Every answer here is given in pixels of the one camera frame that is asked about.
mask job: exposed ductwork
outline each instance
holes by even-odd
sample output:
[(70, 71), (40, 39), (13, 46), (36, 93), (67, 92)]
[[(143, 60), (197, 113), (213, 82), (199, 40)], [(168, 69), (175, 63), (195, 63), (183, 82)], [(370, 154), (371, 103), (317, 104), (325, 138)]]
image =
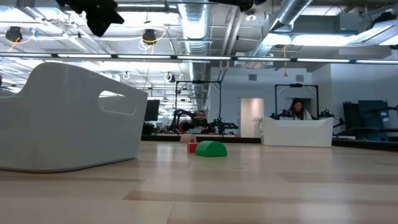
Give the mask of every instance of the exposed ductwork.
[[(185, 49), (189, 55), (207, 55), (209, 50), (208, 42), (198, 40), (206, 39), (209, 34), (210, 9), (209, 4), (179, 4), (178, 9), (181, 15), (181, 26), (184, 37), (195, 41), (186, 41)], [(189, 71), (191, 79), (206, 80), (205, 74), (208, 69), (205, 63), (190, 63)], [(197, 108), (202, 109), (205, 105), (207, 95), (203, 84), (194, 84), (193, 93), (195, 95)]]
[[(283, 26), (289, 26), (303, 13), (305, 8), (311, 4), (312, 0), (283, 0), (278, 16), (275, 18), (271, 26), (266, 30), (269, 33), (272, 30), (276, 30)], [(250, 56), (252, 57), (265, 57), (270, 52), (271, 45), (264, 45), (261, 43)]]

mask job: green block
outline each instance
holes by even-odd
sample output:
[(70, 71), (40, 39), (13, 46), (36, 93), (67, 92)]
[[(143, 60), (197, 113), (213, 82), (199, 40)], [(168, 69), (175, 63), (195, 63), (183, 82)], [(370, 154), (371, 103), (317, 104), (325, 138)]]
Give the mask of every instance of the green block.
[(203, 141), (198, 144), (195, 154), (203, 157), (216, 157), (226, 156), (227, 153), (223, 143), (216, 141)]

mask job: red cube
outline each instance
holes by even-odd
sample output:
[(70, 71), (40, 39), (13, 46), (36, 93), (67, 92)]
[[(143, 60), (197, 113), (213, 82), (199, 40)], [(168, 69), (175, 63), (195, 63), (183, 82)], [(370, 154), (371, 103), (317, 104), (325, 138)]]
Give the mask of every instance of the red cube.
[(187, 152), (195, 153), (197, 150), (198, 143), (197, 142), (188, 142), (187, 143)]

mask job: metal frame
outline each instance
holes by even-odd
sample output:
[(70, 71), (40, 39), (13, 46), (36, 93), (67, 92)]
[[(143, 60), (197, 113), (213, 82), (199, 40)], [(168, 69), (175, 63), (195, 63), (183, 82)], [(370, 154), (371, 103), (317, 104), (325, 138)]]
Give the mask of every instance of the metal frame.
[(303, 84), (276, 84), (275, 85), (275, 114), (278, 114), (278, 95), (277, 95), (277, 89), (278, 86), (288, 86), (291, 88), (303, 88), (305, 86), (307, 87), (315, 87), (317, 90), (317, 119), (319, 119), (319, 89), (318, 85), (303, 85)]
[(220, 89), (218, 91), (219, 93), (219, 101), (220, 101), (220, 106), (218, 108), (218, 118), (221, 118), (221, 82), (220, 81), (176, 81), (175, 82), (175, 109), (177, 109), (177, 92), (178, 92), (178, 84), (179, 83), (192, 83), (192, 84), (199, 84), (199, 85), (203, 85), (206, 83), (218, 83), (220, 86)]

